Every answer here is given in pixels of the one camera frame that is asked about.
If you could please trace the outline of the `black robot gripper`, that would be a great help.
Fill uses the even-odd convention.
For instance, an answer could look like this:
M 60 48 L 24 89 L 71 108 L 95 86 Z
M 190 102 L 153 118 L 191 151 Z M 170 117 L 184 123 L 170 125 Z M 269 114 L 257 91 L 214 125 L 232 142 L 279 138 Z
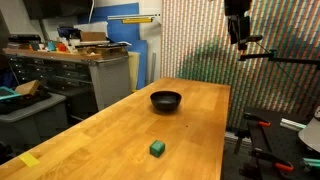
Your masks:
M 224 0 L 225 16 L 228 19 L 228 33 L 232 44 L 244 44 L 250 35 L 250 17 L 245 15 L 252 0 Z

